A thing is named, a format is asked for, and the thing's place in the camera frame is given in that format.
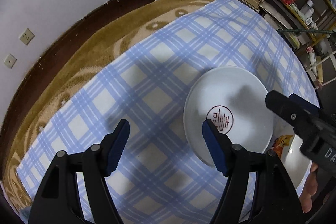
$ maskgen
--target human hand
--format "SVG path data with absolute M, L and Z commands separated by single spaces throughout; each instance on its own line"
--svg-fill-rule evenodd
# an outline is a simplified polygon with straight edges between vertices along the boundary
M 312 163 L 310 167 L 310 174 L 308 175 L 306 182 L 304 184 L 302 193 L 299 197 L 302 210 L 305 213 L 308 213 L 312 207 L 311 197 L 316 194 L 317 191 L 317 180 L 316 180 L 316 170 L 318 165 L 316 163 Z

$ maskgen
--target plate rim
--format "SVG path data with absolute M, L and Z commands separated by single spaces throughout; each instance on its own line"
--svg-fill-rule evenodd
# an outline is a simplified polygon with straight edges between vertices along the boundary
M 205 77 L 207 74 L 209 74 L 210 72 L 215 71 L 215 70 L 221 70 L 221 69 L 238 69 L 238 70 L 242 70 L 242 71 L 244 71 L 244 72 L 247 72 L 247 73 L 249 73 L 250 75 L 252 75 L 253 77 L 255 77 L 255 78 L 259 81 L 259 83 L 262 85 L 262 87 L 264 88 L 264 90 L 265 90 L 266 92 L 268 92 L 268 90 L 267 90 L 267 88 L 265 87 L 265 85 L 260 81 L 260 79 L 259 79 L 257 76 L 255 76 L 255 75 L 254 75 L 253 73 L 251 73 L 250 71 L 248 71 L 248 70 L 246 70 L 246 69 L 244 69 L 244 68 L 241 68 L 241 67 L 237 67 L 237 66 L 219 66 L 219 67 L 210 69 L 210 70 L 208 70 L 206 73 L 204 73 L 203 75 L 201 75 L 201 77 L 199 77 L 199 78 L 196 80 L 196 82 L 192 85 L 192 87 L 190 88 L 190 91 L 189 91 L 189 93 L 188 93 L 188 96 L 187 96 L 187 98 L 186 98 L 186 100 L 185 100 L 184 108 L 183 108 L 183 129 L 184 129 L 184 135 L 185 135 L 185 137 L 186 137 L 186 139 L 187 139 L 187 142 L 188 142 L 189 146 L 191 147 L 191 150 L 194 152 L 194 154 L 197 156 L 197 158 L 199 158 L 199 159 L 201 160 L 201 162 L 203 162 L 205 165 L 207 165 L 207 166 L 209 166 L 209 167 L 212 167 L 212 168 L 216 168 L 216 167 L 215 167 L 215 164 L 213 164 L 213 165 L 209 165 L 208 163 L 206 163 L 206 162 L 204 161 L 204 159 L 202 159 L 202 157 L 200 157 L 200 155 L 195 151 L 194 147 L 191 146 L 190 141 L 189 141 L 189 137 L 187 136 L 187 133 L 186 133 L 186 125 L 185 125 L 186 123 L 185 123 L 184 121 L 185 121 L 185 110 L 186 110 L 187 104 L 188 104 L 188 102 L 189 102 L 190 95 L 191 95 L 191 93 L 193 92 L 193 90 L 195 89 L 196 85 L 202 80 L 202 78 L 204 78 L 204 77 Z M 269 141 L 268 141 L 268 144 L 267 144 L 266 147 L 263 149 L 263 153 L 266 151 L 266 149 L 267 149 L 267 147 L 268 147 L 268 145 L 269 145 L 269 142 L 270 142 L 270 140 L 272 139 L 272 136 L 273 136 L 273 132 L 272 132 L 271 137 L 270 137 L 270 139 L 269 139 Z

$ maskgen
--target electrical outlet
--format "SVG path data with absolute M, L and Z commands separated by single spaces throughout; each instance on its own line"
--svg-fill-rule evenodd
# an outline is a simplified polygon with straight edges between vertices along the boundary
M 14 56 L 12 56 L 11 54 L 8 54 L 5 58 L 5 60 L 3 61 L 3 63 L 8 67 L 8 68 L 12 68 L 16 62 L 16 58 Z
M 34 38 L 34 34 L 28 28 L 25 30 L 23 34 L 20 35 L 19 39 L 23 42 L 23 44 L 28 45 L 28 43 Z

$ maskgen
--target table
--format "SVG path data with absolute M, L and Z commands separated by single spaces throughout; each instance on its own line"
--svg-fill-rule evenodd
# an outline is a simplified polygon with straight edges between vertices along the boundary
M 35 195 L 57 151 L 84 151 L 125 118 L 130 138 L 106 179 L 125 224 L 209 223 L 226 178 L 193 154 L 182 116 L 194 82 L 223 65 L 251 71 L 268 91 L 296 93 L 318 105 L 305 70 L 280 35 L 242 3 L 215 0 L 126 51 L 52 117 L 17 169 L 28 194 Z M 83 212 L 91 220 L 78 178 Z M 252 173 L 242 216 L 251 206 L 254 182 Z

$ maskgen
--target red circular emblem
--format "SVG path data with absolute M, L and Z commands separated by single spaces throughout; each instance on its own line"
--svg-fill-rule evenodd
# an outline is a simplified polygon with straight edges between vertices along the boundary
M 233 125 L 233 115 L 226 106 L 214 106 L 207 114 L 207 119 L 212 120 L 219 133 L 228 133 Z

